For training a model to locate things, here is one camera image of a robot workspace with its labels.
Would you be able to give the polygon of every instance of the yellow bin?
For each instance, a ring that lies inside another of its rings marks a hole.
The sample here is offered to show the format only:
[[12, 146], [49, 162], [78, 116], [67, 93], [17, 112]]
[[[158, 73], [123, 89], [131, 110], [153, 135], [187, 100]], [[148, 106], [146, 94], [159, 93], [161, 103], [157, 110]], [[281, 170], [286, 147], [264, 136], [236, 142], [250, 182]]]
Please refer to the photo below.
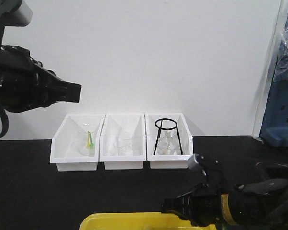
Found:
[[216, 227], [194, 227], [174, 214], [139, 212], [92, 214], [82, 221], [79, 230], [216, 230]]

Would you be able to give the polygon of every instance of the white wall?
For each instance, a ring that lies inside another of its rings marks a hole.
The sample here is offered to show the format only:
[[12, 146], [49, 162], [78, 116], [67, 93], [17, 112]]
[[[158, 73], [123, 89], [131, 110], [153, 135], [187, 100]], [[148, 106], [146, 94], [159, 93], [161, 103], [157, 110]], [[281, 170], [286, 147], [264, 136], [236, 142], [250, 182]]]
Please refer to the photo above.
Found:
[[183, 112], [193, 135], [251, 135], [281, 0], [26, 0], [23, 46], [80, 103], [9, 113], [3, 139], [46, 139], [66, 113]]

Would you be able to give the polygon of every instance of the black table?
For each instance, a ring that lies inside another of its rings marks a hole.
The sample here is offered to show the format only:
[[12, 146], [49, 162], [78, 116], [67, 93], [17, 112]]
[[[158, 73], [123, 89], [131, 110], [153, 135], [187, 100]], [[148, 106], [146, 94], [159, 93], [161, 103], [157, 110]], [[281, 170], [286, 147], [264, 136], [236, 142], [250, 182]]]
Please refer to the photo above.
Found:
[[[251, 137], [194, 137], [194, 152], [221, 162], [230, 184], [261, 181], [259, 161], [288, 163], [288, 148]], [[164, 198], [188, 191], [188, 169], [58, 172], [50, 140], [0, 141], [0, 230], [77, 230], [92, 213], [160, 211]]]

